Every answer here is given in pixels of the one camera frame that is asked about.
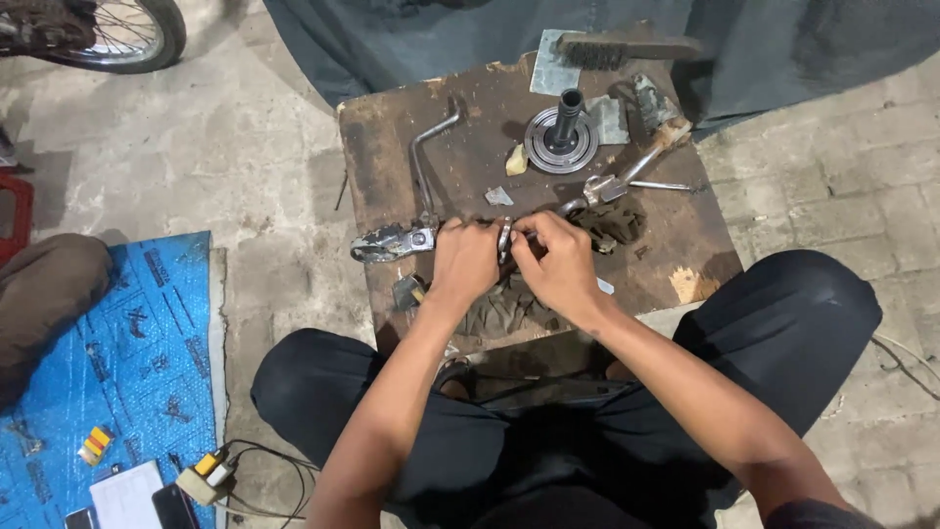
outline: gray tarp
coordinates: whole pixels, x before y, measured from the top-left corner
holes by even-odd
[[[940,0],[265,0],[332,106],[363,94],[515,63],[542,29],[649,19],[705,45],[673,81],[699,129],[856,87],[940,49]]]

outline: hand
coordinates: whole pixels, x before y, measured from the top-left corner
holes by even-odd
[[[448,220],[437,233],[434,280],[429,296],[456,303],[466,312],[499,279],[496,243],[499,224],[484,227],[477,222]]]
[[[524,232],[538,232],[548,253],[537,259]],[[590,236],[553,212],[520,218],[509,235],[512,257],[525,283],[543,303],[578,327],[591,322],[600,308],[612,303],[597,285]]]

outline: wooden board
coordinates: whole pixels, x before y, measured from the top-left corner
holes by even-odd
[[[478,215],[523,216],[578,197],[591,174],[623,170],[639,153],[630,145],[602,146],[586,168],[569,175],[550,175],[530,166],[507,177],[506,159],[522,141],[528,121],[557,97],[529,92],[535,54],[515,65],[493,63],[468,72],[350,100],[338,109],[352,202],[359,232],[399,222],[404,226],[422,208],[408,143],[449,113],[448,96],[463,101],[466,119],[423,144],[422,168],[431,181],[434,203],[442,218]],[[663,63],[634,61],[621,72],[582,72],[579,88],[586,98],[631,94],[629,80],[645,73],[676,101]],[[640,136],[645,143],[647,138]],[[699,187],[708,183],[695,146],[688,144],[663,157],[642,179]],[[491,206],[483,194],[502,185],[515,202]],[[640,238],[613,255],[595,255],[598,277],[614,285],[614,296],[629,313],[649,313],[699,301],[739,273],[741,262],[718,209],[706,188],[696,194],[653,189],[631,193],[635,208],[646,216]],[[350,259],[350,265],[356,265]],[[366,281],[381,352],[390,353],[408,328],[408,317],[394,313],[392,284],[417,271],[431,278],[433,253],[394,263],[366,265]],[[499,340],[454,336],[450,356],[513,345],[552,334],[534,322]]]

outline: tire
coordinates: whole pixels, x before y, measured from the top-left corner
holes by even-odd
[[[141,7],[149,11],[154,22],[160,26],[164,34],[163,47],[152,57],[136,62],[118,64],[99,64],[90,62],[84,57],[65,52],[62,54],[39,56],[39,58],[73,66],[94,72],[108,73],[148,73],[162,70],[177,63],[186,47],[186,22],[182,19],[180,7],[174,0],[134,0]]]

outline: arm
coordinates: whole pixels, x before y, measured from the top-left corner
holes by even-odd
[[[532,292],[622,361],[682,429],[751,491],[763,520],[785,503],[847,508],[823,466],[757,398],[668,338],[623,313],[597,286],[590,238],[552,213],[520,219],[548,253],[537,260],[512,234],[512,255]]]
[[[498,226],[457,218],[438,233],[434,283],[327,458],[310,499],[308,529],[379,527],[385,494],[415,444],[447,342],[470,304],[496,283],[498,234]]]

